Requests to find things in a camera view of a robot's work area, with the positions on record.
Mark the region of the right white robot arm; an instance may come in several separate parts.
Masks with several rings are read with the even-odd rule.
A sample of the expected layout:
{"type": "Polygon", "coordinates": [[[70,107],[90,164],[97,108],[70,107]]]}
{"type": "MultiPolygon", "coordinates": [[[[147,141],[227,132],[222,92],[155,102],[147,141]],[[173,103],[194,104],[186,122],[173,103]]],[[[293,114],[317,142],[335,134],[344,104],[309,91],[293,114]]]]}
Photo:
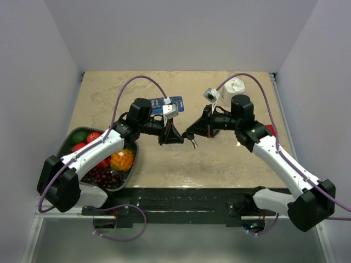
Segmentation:
{"type": "Polygon", "coordinates": [[[274,211],[289,217],[301,231],[306,232],[335,212],[335,204],[328,196],[336,195],[330,180],[321,181],[306,171],[278,143],[278,137],[255,119],[254,105],[247,95],[235,95],[231,110],[217,112],[218,92],[204,94],[210,104],[202,116],[183,133],[196,147],[194,137],[212,138],[220,130],[232,130],[237,141],[263,160],[289,189],[288,194],[257,188],[244,202],[245,211],[257,215],[262,210],[274,211]]]}

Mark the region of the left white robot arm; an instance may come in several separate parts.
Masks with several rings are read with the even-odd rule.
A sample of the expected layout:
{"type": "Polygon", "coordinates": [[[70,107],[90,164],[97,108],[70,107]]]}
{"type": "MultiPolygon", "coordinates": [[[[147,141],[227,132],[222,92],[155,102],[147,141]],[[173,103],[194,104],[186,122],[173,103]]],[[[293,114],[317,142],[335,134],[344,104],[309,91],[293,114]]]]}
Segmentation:
{"type": "Polygon", "coordinates": [[[182,144],[184,139],[176,130],[173,118],[179,112],[175,104],[162,107],[162,119],[155,120],[152,104],[148,99],[138,98],[129,111],[117,121],[112,121],[109,129],[80,150],[63,157],[50,156],[43,165],[37,191],[53,208],[64,213],[75,206],[94,207],[101,215],[112,212],[114,205],[106,191],[93,185],[82,185],[81,179],[96,165],[113,153],[135,142],[141,133],[158,137],[158,143],[182,144]]]}

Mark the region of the bunch of black keys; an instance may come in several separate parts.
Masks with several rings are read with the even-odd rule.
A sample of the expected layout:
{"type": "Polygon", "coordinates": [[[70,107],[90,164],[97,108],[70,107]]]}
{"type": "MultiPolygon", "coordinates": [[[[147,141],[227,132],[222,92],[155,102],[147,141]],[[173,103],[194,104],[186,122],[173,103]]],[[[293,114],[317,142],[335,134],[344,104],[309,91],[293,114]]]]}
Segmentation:
{"type": "Polygon", "coordinates": [[[182,134],[182,137],[185,138],[185,139],[187,139],[187,140],[189,140],[189,141],[192,143],[194,149],[197,149],[197,148],[198,148],[198,144],[197,144],[197,142],[195,141],[195,135],[194,135],[193,133],[190,133],[190,132],[187,132],[187,131],[186,131],[186,132],[184,132],[184,133],[182,134]]]}

